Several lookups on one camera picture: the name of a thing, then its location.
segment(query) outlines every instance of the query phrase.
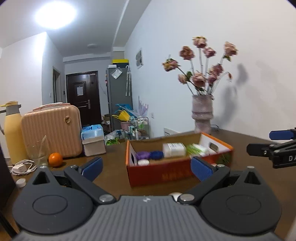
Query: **suitcase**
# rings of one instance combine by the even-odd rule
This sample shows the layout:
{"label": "suitcase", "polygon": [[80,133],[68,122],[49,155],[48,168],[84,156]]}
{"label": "suitcase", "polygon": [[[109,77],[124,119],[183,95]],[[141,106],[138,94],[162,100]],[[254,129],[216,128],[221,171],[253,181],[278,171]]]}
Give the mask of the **suitcase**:
{"label": "suitcase", "polygon": [[53,103],[33,109],[21,121],[26,150],[41,142],[46,135],[49,154],[60,153],[63,157],[81,154],[80,112],[69,103]]}

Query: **yellow watering can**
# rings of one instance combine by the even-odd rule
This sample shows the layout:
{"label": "yellow watering can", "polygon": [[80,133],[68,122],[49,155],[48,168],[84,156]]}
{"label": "yellow watering can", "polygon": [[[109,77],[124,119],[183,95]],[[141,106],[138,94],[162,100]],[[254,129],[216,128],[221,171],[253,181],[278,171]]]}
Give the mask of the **yellow watering can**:
{"label": "yellow watering can", "polygon": [[0,110],[0,113],[6,113],[4,121],[4,130],[0,126],[0,131],[5,135],[7,148],[12,164],[28,159],[26,147],[24,144],[21,128],[21,115],[19,108],[21,105],[17,101],[11,101],[0,107],[6,107]]}
{"label": "yellow watering can", "polygon": [[129,121],[130,115],[124,110],[119,110],[119,115],[112,115],[113,117],[121,120],[121,121]]}

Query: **bouquet of flowers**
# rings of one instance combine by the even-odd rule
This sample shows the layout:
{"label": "bouquet of flowers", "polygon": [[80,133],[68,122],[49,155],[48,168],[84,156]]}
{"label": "bouquet of flowers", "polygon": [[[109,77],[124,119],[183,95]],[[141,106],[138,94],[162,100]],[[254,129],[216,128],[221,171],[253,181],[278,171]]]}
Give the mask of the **bouquet of flowers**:
{"label": "bouquet of flowers", "polygon": [[[216,65],[213,65],[210,69],[208,69],[209,58],[215,56],[216,51],[213,50],[211,47],[207,47],[207,39],[203,36],[194,37],[192,40],[193,45],[195,45],[199,51],[200,72],[197,70],[194,71],[192,59],[195,57],[195,54],[193,50],[188,46],[183,46],[182,50],[180,51],[180,57],[182,57],[184,60],[190,61],[192,71],[184,73],[180,69],[179,63],[170,57],[166,60],[166,62],[163,63],[163,67],[167,72],[173,69],[179,69],[182,72],[182,74],[178,75],[179,82],[181,84],[186,84],[193,95],[194,93],[189,87],[188,83],[191,83],[195,87],[197,95],[212,95],[215,89],[217,88],[217,85],[219,84],[220,80],[225,75],[228,75],[229,80],[232,79],[231,73],[224,72],[222,64],[224,59],[231,61],[231,56],[237,55],[238,50],[236,49],[236,46],[234,44],[225,42],[224,53],[220,60],[220,63],[217,63]],[[202,65],[202,49],[206,57],[205,72],[203,72]]]}

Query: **orange fruit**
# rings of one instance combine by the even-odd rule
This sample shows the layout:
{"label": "orange fruit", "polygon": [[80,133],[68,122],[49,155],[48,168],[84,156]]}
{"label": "orange fruit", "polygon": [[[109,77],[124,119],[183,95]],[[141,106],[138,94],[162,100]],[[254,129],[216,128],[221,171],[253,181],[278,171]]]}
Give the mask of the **orange fruit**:
{"label": "orange fruit", "polygon": [[54,152],[48,158],[48,164],[51,167],[59,167],[63,163],[63,157],[60,153]]}

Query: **thermos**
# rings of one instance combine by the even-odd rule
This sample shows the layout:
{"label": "thermos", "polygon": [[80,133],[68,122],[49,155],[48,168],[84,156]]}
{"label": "thermos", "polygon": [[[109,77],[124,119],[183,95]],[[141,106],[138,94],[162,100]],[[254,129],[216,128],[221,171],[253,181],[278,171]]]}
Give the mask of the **thermos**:
{"label": "thermos", "polygon": [[0,113],[5,113],[4,130],[0,126],[1,132],[5,135],[6,144],[12,164],[28,159],[26,147],[24,144],[21,128],[20,110],[21,105],[17,101],[11,101],[0,107],[6,107],[5,110],[0,110]]}

